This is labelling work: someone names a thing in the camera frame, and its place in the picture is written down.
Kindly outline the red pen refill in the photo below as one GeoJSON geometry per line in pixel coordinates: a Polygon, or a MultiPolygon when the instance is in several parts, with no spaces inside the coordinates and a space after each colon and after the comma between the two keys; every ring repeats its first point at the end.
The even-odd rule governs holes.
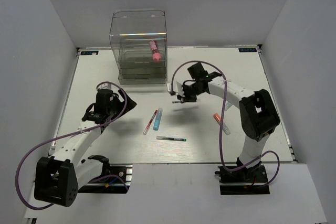
{"type": "Polygon", "coordinates": [[[152,124],[152,122],[153,122],[153,120],[154,120],[156,114],[157,114],[157,110],[155,110],[154,113],[153,113],[153,115],[151,116],[151,118],[150,118],[150,120],[149,120],[147,126],[146,126],[145,129],[144,129],[143,135],[147,135],[147,133],[148,133],[148,131],[149,131],[149,128],[150,128],[150,126],[151,126],[151,124],[152,124]]]}

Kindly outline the blue highlighter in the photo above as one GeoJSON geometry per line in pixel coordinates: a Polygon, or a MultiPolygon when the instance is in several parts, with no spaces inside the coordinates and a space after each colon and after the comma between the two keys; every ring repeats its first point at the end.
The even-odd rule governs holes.
{"type": "Polygon", "coordinates": [[[163,112],[163,109],[162,108],[158,108],[158,111],[156,113],[156,116],[155,116],[155,120],[154,120],[154,125],[153,125],[153,129],[155,131],[157,131],[160,127],[160,122],[161,122],[161,118],[162,118],[162,112],[163,112]]]}

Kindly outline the green pen refill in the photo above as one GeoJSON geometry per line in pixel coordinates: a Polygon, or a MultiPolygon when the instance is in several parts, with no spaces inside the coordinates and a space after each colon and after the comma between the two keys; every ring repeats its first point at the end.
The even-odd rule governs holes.
{"type": "Polygon", "coordinates": [[[162,141],[179,141],[179,142],[186,142],[187,139],[185,138],[178,138],[178,137],[167,137],[167,136],[157,136],[157,140],[162,140],[162,141]]]}

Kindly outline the pink capped marker bottle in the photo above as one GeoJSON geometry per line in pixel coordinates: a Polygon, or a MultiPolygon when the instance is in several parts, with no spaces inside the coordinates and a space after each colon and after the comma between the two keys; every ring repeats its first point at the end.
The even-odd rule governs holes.
{"type": "Polygon", "coordinates": [[[151,53],[152,53],[152,59],[154,61],[160,61],[162,59],[162,56],[159,52],[157,42],[155,40],[149,41],[151,53]]]}

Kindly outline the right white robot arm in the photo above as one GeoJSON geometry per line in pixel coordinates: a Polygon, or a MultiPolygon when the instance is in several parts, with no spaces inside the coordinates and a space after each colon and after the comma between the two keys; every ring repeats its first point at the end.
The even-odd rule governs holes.
{"type": "Polygon", "coordinates": [[[188,72],[193,84],[181,84],[172,80],[167,85],[170,95],[175,95],[181,103],[196,102],[197,96],[208,93],[222,98],[223,103],[229,102],[240,113],[242,129],[245,133],[244,146],[237,159],[238,177],[247,182],[256,175],[255,167],[261,163],[266,154],[264,147],[270,135],[280,123],[280,118],[270,93],[261,89],[249,90],[241,87],[225,77],[218,68],[212,73],[207,72],[204,61],[190,61],[188,72]]]}

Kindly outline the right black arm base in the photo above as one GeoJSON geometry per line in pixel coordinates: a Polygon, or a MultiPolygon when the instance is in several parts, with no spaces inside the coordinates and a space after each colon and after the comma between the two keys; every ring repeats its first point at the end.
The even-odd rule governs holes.
{"type": "Polygon", "coordinates": [[[221,195],[269,195],[268,177],[264,165],[252,170],[228,172],[222,166],[215,171],[221,195]]]}

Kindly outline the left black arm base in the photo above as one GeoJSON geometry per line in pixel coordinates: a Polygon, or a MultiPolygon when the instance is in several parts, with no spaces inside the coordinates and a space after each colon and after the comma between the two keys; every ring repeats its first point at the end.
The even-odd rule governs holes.
{"type": "Polygon", "coordinates": [[[77,166],[78,192],[84,194],[126,194],[132,180],[132,164],[110,164],[102,155],[91,155],[77,166]]]}

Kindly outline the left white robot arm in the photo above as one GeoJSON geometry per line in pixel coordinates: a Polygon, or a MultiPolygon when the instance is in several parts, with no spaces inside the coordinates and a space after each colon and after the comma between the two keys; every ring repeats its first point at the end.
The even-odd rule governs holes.
{"type": "Polygon", "coordinates": [[[85,153],[111,122],[136,107],[123,89],[113,92],[100,89],[95,103],[88,106],[78,132],[51,157],[42,157],[36,165],[34,198],[54,205],[69,207],[82,186],[104,182],[110,178],[109,159],[85,153]]]}

